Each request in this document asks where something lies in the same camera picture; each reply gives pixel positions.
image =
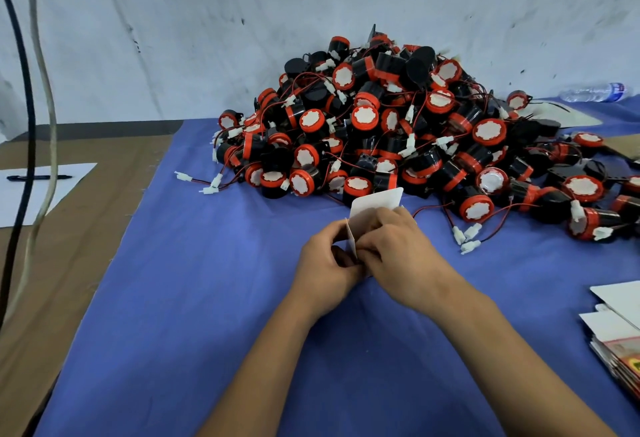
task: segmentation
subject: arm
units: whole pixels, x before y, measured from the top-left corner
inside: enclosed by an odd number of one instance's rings
[[[443,330],[508,435],[614,435],[491,299],[436,252],[404,208],[379,209],[371,229],[356,244],[358,258],[391,297]]]
[[[332,243],[345,235],[335,221],[302,248],[289,293],[273,313],[197,437],[274,436],[309,329],[362,277]]]

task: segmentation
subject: left hand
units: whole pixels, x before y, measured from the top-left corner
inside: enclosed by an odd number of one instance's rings
[[[313,235],[302,247],[293,284],[287,295],[315,322],[335,309],[363,279],[365,268],[333,243],[345,240],[347,220],[338,220]]]

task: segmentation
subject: black pen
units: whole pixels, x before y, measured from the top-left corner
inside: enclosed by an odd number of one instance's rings
[[[59,174],[58,175],[58,179],[71,179],[73,176],[69,176],[68,174]],[[16,182],[25,182],[27,181],[27,176],[7,176],[6,177],[9,181],[16,181]],[[51,179],[51,176],[49,174],[41,174],[39,176],[34,176],[33,180],[34,181],[48,181]]]

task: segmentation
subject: water bottle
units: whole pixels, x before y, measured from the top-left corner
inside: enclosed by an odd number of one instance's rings
[[[599,85],[580,85],[560,92],[564,101],[620,101],[631,95],[631,90],[622,83],[603,83]]]

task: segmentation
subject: black cable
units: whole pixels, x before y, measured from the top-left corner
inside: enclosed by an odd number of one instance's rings
[[[27,147],[27,181],[24,183],[20,206],[18,207],[18,213],[15,216],[13,229],[11,230],[9,245],[7,245],[6,248],[2,282],[0,283],[0,331],[2,330],[4,315],[6,314],[6,308],[9,302],[9,290],[11,289],[11,277],[13,273],[13,264],[15,262],[15,254],[18,249],[18,240],[20,239],[24,216],[27,213],[29,198],[31,197],[33,176],[36,169],[36,111],[33,104],[33,90],[31,88],[31,76],[29,74],[27,52],[24,49],[22,31],[20,30],[20,23],[18,22],[13,2],[12,0],[4,0],[4,4],[6,5],[6,10],[9,13],[13,35],[15,36],[15,44],[18,49],[18,56],[20,57],[20,68],[22,69],[22,81],[24,83],[24,97],[27,103],[29,141]]]

